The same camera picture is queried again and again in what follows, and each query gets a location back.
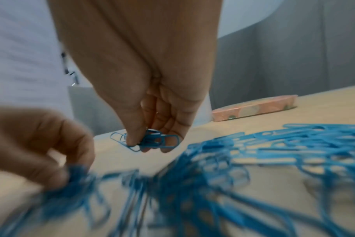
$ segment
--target table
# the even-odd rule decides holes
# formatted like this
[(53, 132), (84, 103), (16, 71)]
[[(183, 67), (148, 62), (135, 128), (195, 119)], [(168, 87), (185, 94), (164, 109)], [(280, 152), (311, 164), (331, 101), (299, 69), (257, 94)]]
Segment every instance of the table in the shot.
[[(282, 112), (224, 122), (210, 122), (194, 127), (189, 131), (181, 145), (167, 154), (162, 154), (158, 150), (152, 150), (145, 154), (134, 153), (112, 141), (109, 138), (110, 134), (99, 135), (95, 137), (96, 161), (92, 169), (101, 174), (114, 170), (140, 168), (141, 172), (152, 175), (172, 161), (190, 143), (241, 131), (250, 134), (279, 129), (286, 123), (355, 124), (355, 87), (301, 96), (297, 99), (297, 106), (295, 109)], [(240, 187), (239, 192), (292, 210), (314, 216), (318, 215), (317, 202), (314, 197), (307, 193), (302, 182), (304, 177), (297, 170), (293, 168), (252, 168), (249, 170), (251, 183), (246, 187)], [(30, 184), (20, 181), (19, 178), (2, 175), (4, 181), (0, 181), (0, 222), (12, 206), (22, 202), (23, 194), (35, 189)], [(116, 222), (126, 199), (127, 191), (121, 188), (119, 182), (105, 184), (103, 190), (106, 197), (111, 201), (113, 209), (110, 221), (100, 230), (85, 235), (86, 221), (81, 214), (75, 214), (75, 218), (69, 218), (60, 224), (52, 223), (38, 229), (33, 236), (106, 236), (108, 230)], [(333, 216), (339, 223), (355, 230), (353, 195), (340, 193), (338, 196), (340, 204), (335, 205)], [(10, 205), (11, 201), (16, 202), (16, 204)], [(231, 236), (258, 236), (229, 225), (225, 229)], [(325, 236), (305, 227), (302, 227), (300, 231), (303, 233), (301, 236)], [(149, 233), (149, 235), (159, 236), (156, 233)]]

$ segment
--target blurred hand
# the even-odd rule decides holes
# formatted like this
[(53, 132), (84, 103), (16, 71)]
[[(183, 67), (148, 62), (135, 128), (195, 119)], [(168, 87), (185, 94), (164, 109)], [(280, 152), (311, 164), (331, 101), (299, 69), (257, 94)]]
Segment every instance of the blurred hand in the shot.
[(92, 135), (57, 112), (44, 109), (0, 107), (0, 170), (54, 189), (69, 174), (47, 152), (67, 155), (68, 164), (88, 169), (94, 160)]
[(118, 114), (130, 146), (147, 128), (187, 134), (210, 87), (221, 3), (49, 1), (60, 39)]

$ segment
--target flat orange object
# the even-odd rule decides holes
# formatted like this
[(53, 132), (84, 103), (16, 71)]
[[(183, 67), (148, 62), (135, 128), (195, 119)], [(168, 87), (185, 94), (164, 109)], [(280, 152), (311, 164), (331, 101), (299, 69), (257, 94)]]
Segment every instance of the flat orange object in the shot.
[(219, 122), (288, 110), (295, 107), (297, 97), (298, 95), (284, 95), (225, 106), (213, 110), (213, 120)]

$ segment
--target wooden table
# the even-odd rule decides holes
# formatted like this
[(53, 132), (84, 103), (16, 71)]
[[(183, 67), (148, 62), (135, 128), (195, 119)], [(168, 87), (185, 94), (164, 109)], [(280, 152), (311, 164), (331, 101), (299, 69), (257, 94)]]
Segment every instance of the wooden table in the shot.
[[(134, 153), (109, 139), (109, 134), (95, 137), (96, 161), (93, 171), (101, 174), (114, 170), (139, 168), (146, 174), (154, 174), (185, 150), (190, 143), (201, 142), (215, 137), (236, 132), (246, 134), (264, 130), (274, 130), (286, 123), (347, 123), (355, 124), (355, 87), (330, 91), (325, 93), (302, 96), (297, 99), (297, 108), (241, 118), (224, 122), (210, 122), (203, 126), (192, 128), (186, 139), (174, 151), (162, 154), (152, 150), (148, 153)], [(285, 208), (318, 216), (317, 200), (312, 197), (303, 185), (304, 176), (294, 168), (251, 168), (251, 183), (239, 187), (238, 192), (264, 200)], [(23, 197), (35, 187), (26, 184), (20, 178), (2, 175), (0, 180), (0, 222), (7, 212), (24, 201)], [(103, 185), (106, 197), (112, 204), (110, 221), (100, 230), (87, 233), (86, 221), (81, 213), (74, 218), (56, 224), (52, 223), (34, 232), (33, 236), (106, 236), (116, 222), (121, 207), (127, 197), (127, 191), (121, 188), (119, 182)], [(333, 216), (335, 220), (355, 230), (355, 201), (350, 193), (340, 193), (337, 197)], [(226, 230), (231, 236), (258, 236), (249, 231), (243, 231), (227, 225)], [(309, 228), (300, 228), (301, 236), (326, 236)], [(157, 232), (149, 236), (160, 236)]]

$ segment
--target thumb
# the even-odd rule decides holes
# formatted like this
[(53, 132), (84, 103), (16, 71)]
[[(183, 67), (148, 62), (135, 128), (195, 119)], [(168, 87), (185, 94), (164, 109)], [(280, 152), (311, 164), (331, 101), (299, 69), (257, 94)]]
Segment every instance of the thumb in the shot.
[(136, 146), (146, 133), (146, 122), (141, 106), (135, 109), (117, 108), (115, 112), (127, 130), (127, 145)]
[(3, 144), (8, 145), (0, 146), (0, 170), (25, 177), (48, 189), (63, 187), (68, 182), (68, 171), (51, 157), (24, 150), (16, 144)]

